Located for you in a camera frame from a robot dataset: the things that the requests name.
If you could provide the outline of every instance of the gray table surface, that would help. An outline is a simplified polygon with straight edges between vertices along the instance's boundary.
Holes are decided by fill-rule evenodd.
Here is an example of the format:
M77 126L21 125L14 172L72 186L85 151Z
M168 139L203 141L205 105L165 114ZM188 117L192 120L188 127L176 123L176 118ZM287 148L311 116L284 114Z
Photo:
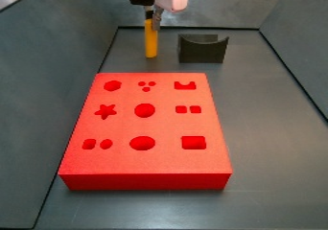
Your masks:
M224 64L180 64L179 34L230 36ZM235 174L224 191L72 192L56 179L37 229L328 228L328 126L259 31L165 29L144 56L120 29L102 72L204 72Z

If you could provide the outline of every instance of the red shape sorter board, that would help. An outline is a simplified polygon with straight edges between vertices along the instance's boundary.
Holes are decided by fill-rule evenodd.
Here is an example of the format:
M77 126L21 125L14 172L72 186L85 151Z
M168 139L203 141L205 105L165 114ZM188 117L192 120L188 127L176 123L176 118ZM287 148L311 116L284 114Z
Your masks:
M98 74L60 175L72 190L223 189L232 166L205 74Z

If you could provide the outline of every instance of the yellow object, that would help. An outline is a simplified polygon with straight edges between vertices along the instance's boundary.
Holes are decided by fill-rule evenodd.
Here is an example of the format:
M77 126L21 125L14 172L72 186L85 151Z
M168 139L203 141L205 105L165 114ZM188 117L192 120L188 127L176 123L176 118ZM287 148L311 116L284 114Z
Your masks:
M159 31L152 29L152 19L145 20L145 51L148 58L159 55Z

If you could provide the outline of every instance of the circular cavity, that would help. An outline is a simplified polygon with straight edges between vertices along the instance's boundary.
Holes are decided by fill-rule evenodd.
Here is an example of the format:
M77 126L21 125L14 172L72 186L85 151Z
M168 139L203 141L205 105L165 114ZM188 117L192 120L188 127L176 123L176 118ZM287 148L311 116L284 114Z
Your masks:
M108 91L116 91L121 89L122 82L118 80L112 80L105 84L105 90Z
M140 118L149 118L156 113L156 106L151 103L141 103L136 107L135 113Z
M131 146L135 150L151 150L156 147L156 140L149 136L137 136L132 140Z
M113 146L113 141L110 139L106 139L101 142L101 148L104 150L110 149L112 146Z
M144 87L143 90L144 90L145 92L149 92L149 91L151 91L151 87Z

